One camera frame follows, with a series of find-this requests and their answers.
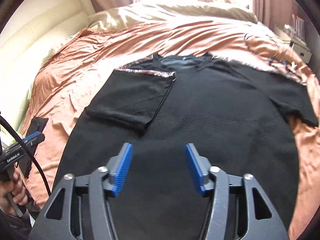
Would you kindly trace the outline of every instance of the black t-shirt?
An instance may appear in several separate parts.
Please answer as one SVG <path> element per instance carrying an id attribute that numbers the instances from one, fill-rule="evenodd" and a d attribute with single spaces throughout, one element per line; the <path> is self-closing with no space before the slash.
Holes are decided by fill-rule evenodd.
<path id="1" fill-rule="evenodd" d="M 207 199 L 185 162 L 185 145 L 194 143 L 228 174 L 253 174 L 289 227 L 299 160 L 286 117 L 318 125 L 305 86 L 210 54 L 155 54 L 129 69 L 113 71 L 81 114 L 55 184 L 66 173 L 91 173 L 130 142 L 129 173 L 111 200 L 119 238 L 197 239 Z"/>

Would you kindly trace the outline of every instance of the black cable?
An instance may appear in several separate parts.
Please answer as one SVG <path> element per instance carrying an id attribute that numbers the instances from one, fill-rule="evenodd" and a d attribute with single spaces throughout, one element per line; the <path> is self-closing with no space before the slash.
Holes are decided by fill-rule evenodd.
<path id="1" fill-rule="evenodd" d="M 35 164 L 36 168 L 38 169 L 42 180 L 44 182 L 45 188 L 47 190 L 47 193 L 50 197 L 51 195 L 51 191 L 50 191 L 50 187 L 48 184 L 48 181 L 44 175 L 43 170 L 41 169 L 39 163 L 37 162 L 37 160 L 35 159 L 35 157 L 31 154 L 29 148 L 27 147 L 27 145 L 24 143 L 24 141 L 20 138 L 20 136 L 17 134 L 17 132 L 11 127 L 11 125 L 0 115 L 0 124 L 12 135 L 12 137 L 16 140 L 16 142 L 18 142 L 21 147 L 26 151 L 26 153 L 29 155 L 30 159 L 33 161 L 33 163 Z"/>

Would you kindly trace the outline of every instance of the cream headboard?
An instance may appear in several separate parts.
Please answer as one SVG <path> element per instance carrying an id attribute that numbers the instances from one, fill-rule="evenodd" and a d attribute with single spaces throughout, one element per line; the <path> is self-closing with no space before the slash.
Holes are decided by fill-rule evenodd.
<path id="1" fill-rule="evenodd" d="M 26 23 L 0 47 L 0 111 L 18 130 L 28 93 L 50 48 L 87 27 L 90 0 L 67 0 Z"/>

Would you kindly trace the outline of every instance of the bed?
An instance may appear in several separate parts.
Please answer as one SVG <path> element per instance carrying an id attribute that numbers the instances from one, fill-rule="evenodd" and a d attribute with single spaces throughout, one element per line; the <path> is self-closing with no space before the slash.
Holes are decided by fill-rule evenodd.
<path id="1" fill-rule="evenodd" d="M 286 72 L 282 64 L 270 66 L 268 58 L 294 62 L 302 76 L 319 118 L 320 86 L 299 56 L 254 14 L 229 4 L 206 2 L 135 3 L 89 17 L 88 27 L 51 48 L 33 83 L 30 104 L 21 127 L 25 134 L 32 118 L 49 118 L 46 140 L 35 157 L 53 185 L 63 149 L 83 109 L 106 82 L 114 68 L 153 53 L 203 55 L 209 52 L 227 60 L 238 60 L 261 70 Z M 289 228 L 297 239 L 315 214 L 320 200 L 320 135 L 301 120 L 292 118 L 300 160 L 300 182 L 296 208 Z M 42 207 L 47 193 L 37 169 L 32 166 L 27 189 Z"/>
<path id="2" fill-rule="evenodd" d="M 48 51 L 85 28 L 88 16 L 94 13 L 90 0 L 66 0 L 45 10 L 0 44 L 3 55 L 1 98 L 5 102 L 11 101 L 4 104 L 1 111 L 16 131 L 28 108 L 30 88 Z M 2 132 L 4 139 L 8 133 L 1 129 Z"/>

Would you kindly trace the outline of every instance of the black clamp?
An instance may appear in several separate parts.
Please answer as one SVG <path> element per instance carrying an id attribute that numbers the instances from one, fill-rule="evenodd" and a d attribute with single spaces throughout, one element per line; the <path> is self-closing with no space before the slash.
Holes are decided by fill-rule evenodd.
<path id="1" fill-rule="evenodd" d="M 66 174 L 56 186 L 38 216 L 29 240 L 84 239 L 81 194 L 88 194 L 90 224 L 93 240 L 118 240 L 110 212 L 108 197 L 116 197 L 121 191 L 132 158 L 132 145 L 125 143 L 118 156 L 112 157 L 106 166 L 92 174 L 74 177 Z M 243 240 L 288 240 L 285 227 L 271 201 L 251 174 L 243 177 L 226 174 L 211 166 L 207 158 L 199 156 L 193 144 L 186 146 L 186 161 L 196 190 L 209 197 L 209 206 L 201 240 L 223 240 L 228 217 L 229 194 L 244 198 L 245 215 L 242 223 Z M 258 194 L 266 208 L 264 216 L 256 217 L 255 195 Z"/>

